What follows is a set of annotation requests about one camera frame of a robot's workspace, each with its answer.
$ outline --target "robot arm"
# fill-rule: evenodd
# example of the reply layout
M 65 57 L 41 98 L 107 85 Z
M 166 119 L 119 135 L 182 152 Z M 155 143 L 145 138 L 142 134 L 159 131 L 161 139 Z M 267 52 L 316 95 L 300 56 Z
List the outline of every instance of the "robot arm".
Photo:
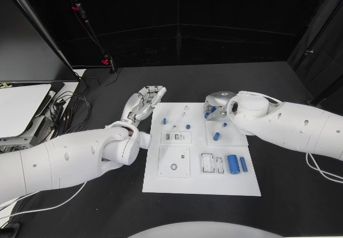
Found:
M 129 113 L 106 129 L 63 135 L 31 149 L 0 155 L 0 204 L 32 192 L 75 186 L 135 162 L 140 148 L 150 146 L 150 135 L 136 126 L 166 92 L 162 86 L 153 88 L 153 96 L 135 94 L 126 105 L 139 117 Z
M 227 114 L 238 131 L 290 150 L 343 160 L 343 117 L 271 98 L 274 104 L 267 98 L 243 91 L 228 100 Z

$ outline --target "blue cylinder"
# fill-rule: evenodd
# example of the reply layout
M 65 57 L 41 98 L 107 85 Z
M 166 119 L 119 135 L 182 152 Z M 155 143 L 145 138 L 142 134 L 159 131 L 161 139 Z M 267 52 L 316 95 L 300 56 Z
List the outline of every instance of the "blue cylinder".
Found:
M 231 174 L 233 174 L 233 175 L 240 174 L 240 173 L 241 173 L 241 170 L 240 170 L 238 157 L 237 157 L 237 155 L 230 155 L 230 156 L 228 156 L 228 163 L 230 163 Z
M 215 141 L 218 141 L 220 136 L 221 136 L 221 133 L 218 132 L 218 133 L 215 134 L 215 137 L 214 137 L 214 140 L 215 140 Z
M 246 164 L 246 158 L 241 157 L 240 159 L 241 159 L 241 164 L 243 164 L 243 170 L 244 170 L 244 172 L 248 172 L 248 168 L 247 168 L 247 164 Z

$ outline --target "black wall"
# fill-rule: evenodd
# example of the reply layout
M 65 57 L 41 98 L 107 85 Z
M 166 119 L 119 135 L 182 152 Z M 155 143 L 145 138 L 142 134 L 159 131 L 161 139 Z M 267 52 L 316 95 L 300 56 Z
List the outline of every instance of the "black wall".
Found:
M 81 0 L 120 67 L 287 60 L 325 0 Z M 28 0 L 71 65 L 103 65 L 73 1 Z

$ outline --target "black tabletop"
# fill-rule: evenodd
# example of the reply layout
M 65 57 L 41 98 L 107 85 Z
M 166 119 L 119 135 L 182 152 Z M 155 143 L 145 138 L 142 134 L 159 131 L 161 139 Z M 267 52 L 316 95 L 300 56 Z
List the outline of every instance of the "black tabletop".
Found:
M 93 112 L 83 130 L 104 128 L 120 120 L 126 102 L 149 85 L 163 85 L 163 102 L 204 102 L 218 91 L 260 92 L 283 101 L 312 98 L 286 62 L 139 67 L 120 69 L 119 81 L 100 87 L 87 79 Z M 86 77 L 106 84 L 109 69 L 90 69 Z M 87 115 L 81 105 L 78 123 Z M 152 117 L 140 124 L 150 131 Z M 148 151 L 133 165 L 91 180 L 77 197 L 60 208 L 19 215 L 19 238 L 122 238 L 171 223 L 218 221 L 251 226 L 282 236 L 343 235 L 343 185 L 326 180 L 306 164 L 305 153 L 248 137 L 261 197 L 143 193 Z M 325 170 L 341 173 L 343 163 L 316 156 Z M 61 204 L 80 186 L 44 191 L 21 209 Z

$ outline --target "white cable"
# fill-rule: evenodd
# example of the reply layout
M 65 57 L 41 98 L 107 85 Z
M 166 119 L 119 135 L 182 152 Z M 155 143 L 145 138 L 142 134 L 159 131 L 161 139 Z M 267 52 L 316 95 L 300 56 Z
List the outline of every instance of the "white cable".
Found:
M 263 96 L 266 98 L 271 98 L 277 103 L 283 103 L 279 99 L 270 97 L 269 95 L 263 94 L 263 93 L 256 93 L 256 92 L 248 92 L 248 91 L 241 91 L 238 93 L 238 95 L 244 95 L 244 94 L 253 94 L 253 95 L 257 95 L 257 96 Z
M 19 214 L 32 213 L 32 212 L 41 212 L 41 211 L 48 211 L 48 210 L 52 210 L 52 209 L 61 207 L 61 206 L 65 205 L 65 204 L 73 200 L 73 198 L 77 196 L 77 194 L 78 194 L 80 191 L 83 190 L 86 184 L 87 184 L 87 182 L 84 183 L 83 187 L 80 188 L 80 190 L 78 190 L 78 192 L 74 194 L 74 196 L 73 196 L 64 203 L 61 203 L 58 206 L 50 207 L 50 208 L 44 208 L 44 209 L 38 209 L 38 210 L 32 210 L 32 211 L 25 211 L 25 212 L 15 213 L 15 214 L 12 214 L 12 215 L 9 215 L 9 216 L 6 216 L 6 217 L 0 217 L 0 220 L 2 220 L 3 218 L 14 217 L 14 216 L 16 216 L 16 215 L 19 215 Z
M 313 163 L 315 163 L 315 165 L 316 165 L 318 168 L 315 168 L 315 167 L 310 165 L 310 163 L 309 163 L 309 155 L 312 156 Z M 315 158 L 313 158 L 312 153 L 306 153 L 306 162 L 308 162 L 308 165 L 309 165 L 315 170 L 318 170 L 318 171 L 320 172 L 320 174 L 323 175 L 325 178 L 328 178 L 329 180 L 332 180 L 332 181 L 335 181 L 335 182 L 343 183 L 343 181 L 336 180 L 336 179 L 333 179 L 333 178 L 331 178 L 331 177 L 328 177 L 328 176 L 325 175 L 325 174 L 332 175 L 332 176 L 335 176 L 335 177 L 338 177 L 338 178 L 341 178 L 341 179 L 343 180 L 343 177 L 341 177 L 341 176 L 338 176 L 338 175 L 335 175 L 335 174 L 332 174 L 332 173 L 329 173 L 329 172 L 326 172 L 326 171 L 323 171 L 323 170 L 320 169 L 319 164 L 318 164 L 318 162 L 316 162 L 316 160 L 315 160 Z
M 25 199 L 26 197 L 35 195 L 38 192 L 34 192 L 34 193 L 31 193 L 29 195 L 21 197 L 19 199 L 16 199 L 11 204 L 5 205 L 3 207 L 8 207 L 8 206 L 12 205 L 14 203 L 16 203 L 19 200 L 22 200 L 22 199 Z

